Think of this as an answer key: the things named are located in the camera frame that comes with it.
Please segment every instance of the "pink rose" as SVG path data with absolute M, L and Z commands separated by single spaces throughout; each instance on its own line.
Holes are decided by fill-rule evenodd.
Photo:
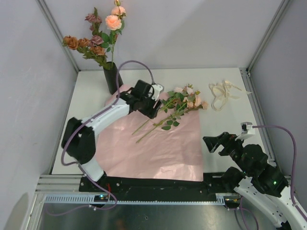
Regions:
M 106 25 L 109 30 L 118 30 L 121 28 L 121 19 L 116 15 L 107 16 Z
M 101 17 L 97 16 L 97 18 L 95 18 L 95 23 L 102 23 Z
M 208 103 L 207 103 L 207 102 L 203 101 L 203 102 L 201 103 L 201 105 L 202 105 L 202 108 L 203 108 L 203 109 L 208 109 Z
M 192 93 L 194 93 L 194 91 L 193 91 L 193 89 L 191 89 L 190 87 L 187 87 L 187 93 L 188 93 L 188 94 L 192 94 Z
M 116 6 L 111 11 L 111 15 L 122 16 L 123 14 L 126 16 L 126 10 L 122 6 Z
M 91 42 L 95 45 L 100 45 L 101 43 L 103 43 L 104 41 L 102 40 L 102 38 L 98 35 L 94 35 L 91 39 Z
M 196 97 L 195 97 L 195 107 L 200 106 L 200 104 L 201 104 L 201 98 L 198 95 L 196 95 Z
M 179 88 L 179 87 L 176 87 L 174 89 L 174 92 L 179 92 L 179 93 L 182 93 L 183 89 L 182 88 Z
M 189 108 L 189 109 L 193 108 L 193 102 L 188 102 L 187 105 L 188 105 L 188 108 Z
M 86 17 L 85 20 L 90 22 L 90 23 L 95 23 L 96 22 L 96 17 L 92 13 L 89 13 Z

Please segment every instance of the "flower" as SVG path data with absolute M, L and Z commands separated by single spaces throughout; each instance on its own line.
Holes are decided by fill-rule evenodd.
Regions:
M 109 30 L 118 30 L 121 28 L 121 19 L 116 15 L 107 16 L 106 25 Z
M 191 89 L 190 87 L 187 87 L 187 93 L 188 93 L 188 94 L 192 94 L 192 93 L 194 93 L 194 91 L 193 91 L 193 89 Z
M 96 20 L 95 20 L 95 23 L 102 23 L 101 17 L 97 16 L 97 18 L 96 18 Z
M 99 56 L 106 54 L 105 49 L 100 46 L 91 47 L 90 50 Z
M 113 8 L 111 11 L 111 15 L 117 15 L 117 16 L 126 16 L 126 9 L 123 8 L 122 6 L 116 6 Z
M 179 88 L 179 87 L 176 87 L 174 89 L 174 92 L 179 92 L 179 93 L 182 93 L 183 89 L 182 88 Z
M 95 45 L 100 45 L 101 43 L 103 43 L 104 41 L 102 40 L 102 38 L 98 35 L 94 35 L 91 39 L 91 42 Z
M 63 42 L 67 44 L 69 49 L 76 50 L 78 48 L 78 39 L 76 37 L 65 36 Z
M 201 104 L 201 98 L 198 95 L 196 95 L 194 105 L 195 105 L 195 107 L 198 107 L 198 106 L 200 106 L 200 104 Z
M 120 6 L 120 1 L 119 1 L 119 0 L 114 0 L 114 4 L 115 4 L 116 6 Z
M 203 102 L 201 103 L 201 105 L 202 105 L 202 108 L 203 108 L 203 109 L 208 109 L 208 103 L 207 103 L 207 102 L 203 101 Z
M 85 20 L 88 21 L 89 23 L 95 23 L 96 22 L 96 17 L 94 14 L 89 13 L 86 17 Z
M 189 109 L 190 109 L 190 108 L 193 108 L 193 102 L 188 102 L 187 105 L 188 105 L 188 108 L 189 108 Z
M 87 39 L 87 38 L 79 39 L 78 44 L 79 44 L 80 47 L 86 47 L 90 44 L 90 40 Z

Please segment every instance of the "metal floor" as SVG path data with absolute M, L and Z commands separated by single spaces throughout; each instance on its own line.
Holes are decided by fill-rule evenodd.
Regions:
M 49 212 L 61 213 L 76 204 L 45 204 Z M 275 230 L 256 208 L 253 211 L 260 230 Z M 256 223 L 245 214 L 251 230 Z M 227 211 L 223 206 L 198 205 L 118 205 L 109 211 L 81 208 L 64 216 L 53 217 L 44 211 L 40 230 L 245 230 L 240 211 Z

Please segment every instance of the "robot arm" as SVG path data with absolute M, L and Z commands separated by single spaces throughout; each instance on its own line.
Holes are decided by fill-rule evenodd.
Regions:
M 242 134 L 239 136 L 224 132 L 217 137 L 203 138 L 209 152 L 215 152 L 222 145 L 224 149 L 219 155 L 229 155 L 242 170 L 229 168 L 222 176 L 224 187 L 248 199 L 277 228 L 289 229 L 288 224 L 292 230 L 307 228 L 306 220 L 291 201 L 290 187 L 284 175 L 268 164 L 268 156 L 259 145 L 243 147 L 244 140 L 255 134 L 252 124 L 245 122 L 241 126 Z M 295 205 L 306 215 L 298 202 Z
M 64 148 L 72 133 L 83 123 L 91 119 L 72 139 L 67 148 L 67 153 L 78 161 L 86 174 L 94 181 L 98 181 L 105 173 L 94 157 L 99 133 L 116 120 L 133 111 L 139 111 L 153 119 L 157 116 L 161 106 L 161 101 L 158 97 L 163 91 L 162 85 L 151 85 L 139 80 L 136 86 L 129 91 L 121 92 L 116 104 L 113 104 L 106 112 L 101 114 L 109 105 L 92 115 L 91 117 L 95 117 L 94 119 L 87 117 L 78 120 L 73 117 L 67 122 L 61 144 L 62 148 Z

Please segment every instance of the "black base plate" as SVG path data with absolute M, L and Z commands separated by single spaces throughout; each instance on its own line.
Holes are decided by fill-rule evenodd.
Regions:
M 215 193 L 225 193 L 220 176 L 222 173 L 204 173 L 204 181 L 165 179 L 135 179 L 103 176 L 97 183 L 120 201 L 201 202 L 216 201 Z M 80 192 L 100 192 L 87 177 L 80 181 Z

